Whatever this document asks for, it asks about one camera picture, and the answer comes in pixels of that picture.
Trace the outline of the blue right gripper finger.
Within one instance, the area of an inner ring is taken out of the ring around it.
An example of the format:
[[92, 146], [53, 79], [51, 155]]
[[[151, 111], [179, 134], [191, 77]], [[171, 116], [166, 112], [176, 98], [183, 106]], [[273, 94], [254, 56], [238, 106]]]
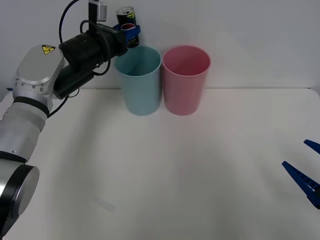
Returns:
[[297, 170], [288, 162], [284, 161], [282, 166], [289, 173], [292, 179], [297, 183], [297, 185], [303, 190], [306, 194], [308, 200], [313, 204], [317, 209], [320, 208], [320, 184], [306, 176], [304, 173]]
[[306, 139], [303, 143], [305, 145], [307, 145], [308, 147], [310, 147], [311, 149], [313, 149], [318, 154], [320, 154], [320, 144], [319, 143], [311, 141], [309, 139]]

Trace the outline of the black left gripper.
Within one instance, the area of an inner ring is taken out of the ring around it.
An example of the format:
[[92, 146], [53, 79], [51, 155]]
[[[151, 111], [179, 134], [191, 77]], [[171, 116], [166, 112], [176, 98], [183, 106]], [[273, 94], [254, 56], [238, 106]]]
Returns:
[[98, 23], [97, 26], [108, 43], [110, 59], [124, 55], [128, 51], [126, 41], [136, 38], [141, 32], [140, 26], [135, 24], [124, 24], [124, 34], [119, 24], [110, 27]]

